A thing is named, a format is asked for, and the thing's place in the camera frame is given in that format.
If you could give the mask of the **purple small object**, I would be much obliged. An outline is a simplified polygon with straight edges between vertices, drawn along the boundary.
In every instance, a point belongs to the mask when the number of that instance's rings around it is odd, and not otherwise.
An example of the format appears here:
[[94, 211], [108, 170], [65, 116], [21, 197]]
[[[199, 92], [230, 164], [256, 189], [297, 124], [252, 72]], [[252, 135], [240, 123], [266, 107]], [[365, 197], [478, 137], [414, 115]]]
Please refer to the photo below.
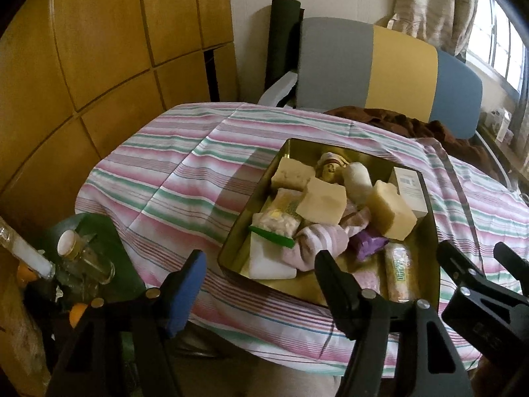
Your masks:
[[350, 239], [350, 246], [359, 261], [366, 260], [372, 254], [383, 249], [389, 240], [376, 231], [365, 229]]

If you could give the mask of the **yellow labelled snack packet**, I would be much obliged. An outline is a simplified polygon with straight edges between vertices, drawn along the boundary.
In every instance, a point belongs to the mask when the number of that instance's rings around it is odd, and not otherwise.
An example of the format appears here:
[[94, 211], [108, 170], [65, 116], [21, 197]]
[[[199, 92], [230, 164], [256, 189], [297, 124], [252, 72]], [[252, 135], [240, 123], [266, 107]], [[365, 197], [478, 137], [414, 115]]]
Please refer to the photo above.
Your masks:
[[412, 254], [406, 245], [390, 242], [385, 247], [387, 293], [393, 302], [416, 300], [418, 282]]

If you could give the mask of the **pink striped sock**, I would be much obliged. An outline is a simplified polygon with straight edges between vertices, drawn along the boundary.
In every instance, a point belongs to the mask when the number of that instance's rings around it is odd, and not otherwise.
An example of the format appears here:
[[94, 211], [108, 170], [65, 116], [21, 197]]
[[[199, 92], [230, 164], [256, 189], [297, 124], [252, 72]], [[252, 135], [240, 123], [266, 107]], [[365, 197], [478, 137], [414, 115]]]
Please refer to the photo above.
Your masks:
[[368, 207], [350, 214], [344, 225], [311, 224], [300, 230], [294, 238], [294, 247], [283, 247], [280, 259], [301, 272], [315, 268], [316, 255], [328, 251], [336, 258], [344, 253], [350, 239], [367, 228], [371, 220]]

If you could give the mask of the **white foam block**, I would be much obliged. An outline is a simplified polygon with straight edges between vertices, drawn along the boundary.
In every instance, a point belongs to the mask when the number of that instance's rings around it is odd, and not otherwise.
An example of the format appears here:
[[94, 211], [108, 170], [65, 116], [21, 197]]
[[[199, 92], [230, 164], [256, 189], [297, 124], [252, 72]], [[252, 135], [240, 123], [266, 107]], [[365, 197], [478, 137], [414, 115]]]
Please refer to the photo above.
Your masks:
[[251, 233], [248, 277], [253, 280], [289, 280], [297, 276], [297, 269], [282, 260], [282, 248]]

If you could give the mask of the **yellow sponge block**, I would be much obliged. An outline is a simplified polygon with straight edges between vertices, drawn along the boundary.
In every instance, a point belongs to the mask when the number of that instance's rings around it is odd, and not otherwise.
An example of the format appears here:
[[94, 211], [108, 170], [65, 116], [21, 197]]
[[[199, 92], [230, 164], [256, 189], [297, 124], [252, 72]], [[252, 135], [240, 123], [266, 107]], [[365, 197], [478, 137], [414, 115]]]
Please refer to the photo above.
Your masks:
[[306, 184], [296, 209], [301, 218], [312, 223], [338, 225], [347, 205], [344, 186], [312, 177]]
[[387, 239], [403, 241], [414, 229], [417, 218], [394, 185], [378, 180], [366, 200], [370, 223]]

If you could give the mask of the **white cardboard box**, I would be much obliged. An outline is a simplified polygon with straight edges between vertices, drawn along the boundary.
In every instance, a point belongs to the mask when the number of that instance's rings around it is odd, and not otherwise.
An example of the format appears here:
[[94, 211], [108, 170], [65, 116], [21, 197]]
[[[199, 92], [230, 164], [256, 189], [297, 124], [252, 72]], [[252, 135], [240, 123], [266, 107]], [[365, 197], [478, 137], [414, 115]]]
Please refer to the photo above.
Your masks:
[[417, 220], [421, 220], [428, 214], [426, 199], [418, 172], [408, 168], [394, 167], [389, 178], [389, 183], [396, 187], [398, 193], [411, 208]]

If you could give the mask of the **cream sock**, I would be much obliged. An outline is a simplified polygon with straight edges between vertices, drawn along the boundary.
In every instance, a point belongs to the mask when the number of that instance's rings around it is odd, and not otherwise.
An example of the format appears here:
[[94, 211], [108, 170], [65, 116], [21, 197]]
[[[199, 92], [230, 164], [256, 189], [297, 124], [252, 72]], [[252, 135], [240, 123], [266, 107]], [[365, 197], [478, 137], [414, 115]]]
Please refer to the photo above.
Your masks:
[[348, 198], [362, 206], [373, 189], [368, 169], [361, 162], [352, 162], [344, 168], [343, 180]]

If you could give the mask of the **small doll with hat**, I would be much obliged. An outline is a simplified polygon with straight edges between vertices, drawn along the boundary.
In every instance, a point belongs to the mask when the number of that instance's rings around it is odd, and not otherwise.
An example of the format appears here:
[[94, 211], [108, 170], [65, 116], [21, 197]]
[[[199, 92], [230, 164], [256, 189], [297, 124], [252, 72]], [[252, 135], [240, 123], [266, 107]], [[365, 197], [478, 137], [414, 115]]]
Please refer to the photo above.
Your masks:
[[350, 164], [342, 155], [337, 153], [323, 153], [316, 163], [316, 176], [331, 184], [344, 183], [343, 171]]

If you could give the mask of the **glass jar with lid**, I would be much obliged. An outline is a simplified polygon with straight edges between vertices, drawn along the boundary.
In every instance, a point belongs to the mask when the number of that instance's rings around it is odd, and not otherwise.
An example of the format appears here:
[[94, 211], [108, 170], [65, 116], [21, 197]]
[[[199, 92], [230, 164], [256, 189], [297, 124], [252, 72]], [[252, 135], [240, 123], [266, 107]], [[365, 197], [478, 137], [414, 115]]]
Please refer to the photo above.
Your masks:
[[57, 252], [64, 268], [73, 275], [90, 278], [100, 285], [107, 285], [114, 278], [114, 263], [74, 230], [66, 230], [60, 236]]

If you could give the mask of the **dark brown blanket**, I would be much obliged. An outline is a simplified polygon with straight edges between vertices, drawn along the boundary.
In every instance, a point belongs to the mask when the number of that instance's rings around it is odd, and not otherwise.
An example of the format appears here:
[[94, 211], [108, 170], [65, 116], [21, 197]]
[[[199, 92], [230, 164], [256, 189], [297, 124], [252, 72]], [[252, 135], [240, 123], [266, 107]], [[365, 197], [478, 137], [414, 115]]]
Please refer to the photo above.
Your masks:
[[500, 181], [500, 174], [496, 171], [497, 166], [483, 146], [476, 140], [455, 138], [438, 120], [422, 122], [391, 110], [364, 109], [356, 106], [327, 110], [325, 114], [362, 122], [406, 138], [434, 138], [449, 155], [475, 166], [489, 177]]

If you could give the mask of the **white carton on desk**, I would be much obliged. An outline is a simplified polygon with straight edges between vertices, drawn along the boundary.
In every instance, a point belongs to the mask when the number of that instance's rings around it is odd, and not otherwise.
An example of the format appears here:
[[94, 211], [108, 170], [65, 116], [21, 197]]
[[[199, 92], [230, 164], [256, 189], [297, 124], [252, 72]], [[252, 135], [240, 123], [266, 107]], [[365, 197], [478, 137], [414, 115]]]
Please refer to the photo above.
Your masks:
[[511, 113], [504, 108], [497, 110], [497, 113], [498, 115], [496, 118], [496, 140], [502, 143], [505, 139], [507, 131], [509, 130]]

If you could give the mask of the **window with metal bars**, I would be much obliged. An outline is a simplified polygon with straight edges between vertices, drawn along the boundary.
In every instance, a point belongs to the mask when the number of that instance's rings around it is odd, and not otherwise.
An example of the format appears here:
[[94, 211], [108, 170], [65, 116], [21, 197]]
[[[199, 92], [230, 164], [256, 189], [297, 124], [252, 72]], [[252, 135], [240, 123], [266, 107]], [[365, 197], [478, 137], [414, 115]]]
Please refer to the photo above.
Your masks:
[[524, 43], [496, 0], [478, 0], [467, 51], [473, 63], [509, 92], [522, 90]]

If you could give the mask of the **grey yellow blue headboard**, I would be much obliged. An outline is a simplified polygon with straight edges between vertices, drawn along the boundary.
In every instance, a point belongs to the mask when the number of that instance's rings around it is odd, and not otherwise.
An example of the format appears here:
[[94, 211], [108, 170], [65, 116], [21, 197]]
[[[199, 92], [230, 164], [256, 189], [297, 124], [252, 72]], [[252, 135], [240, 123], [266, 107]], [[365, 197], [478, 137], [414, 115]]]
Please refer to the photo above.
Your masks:
[[301, 24], [296, 105], [391, 110], [439, 121], [469, 139], [481, 113], [482, 82], [459, 59], [385, 27], [339, 18]]

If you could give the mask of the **yellow wooden wardrobe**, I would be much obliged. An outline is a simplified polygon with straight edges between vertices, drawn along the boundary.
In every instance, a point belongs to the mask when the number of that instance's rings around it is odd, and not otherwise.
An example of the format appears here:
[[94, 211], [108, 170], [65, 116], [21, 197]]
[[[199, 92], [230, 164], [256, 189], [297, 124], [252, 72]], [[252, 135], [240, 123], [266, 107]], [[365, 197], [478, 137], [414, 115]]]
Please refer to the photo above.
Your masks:
[[235, 101], [230, 0], [26, 0], [1, 38], [1, 215], [27, 238], [163, 111]]

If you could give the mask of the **beige patterned left curtain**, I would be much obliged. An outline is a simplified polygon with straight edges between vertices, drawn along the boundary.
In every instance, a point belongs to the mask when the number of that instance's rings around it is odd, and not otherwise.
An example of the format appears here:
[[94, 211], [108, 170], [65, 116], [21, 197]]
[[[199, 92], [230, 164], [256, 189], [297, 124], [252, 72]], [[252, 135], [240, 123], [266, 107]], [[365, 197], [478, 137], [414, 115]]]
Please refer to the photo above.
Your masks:
[[466, 53], [479, 0], [396, 0], [390, 30], [420, 39], [448, 54]]

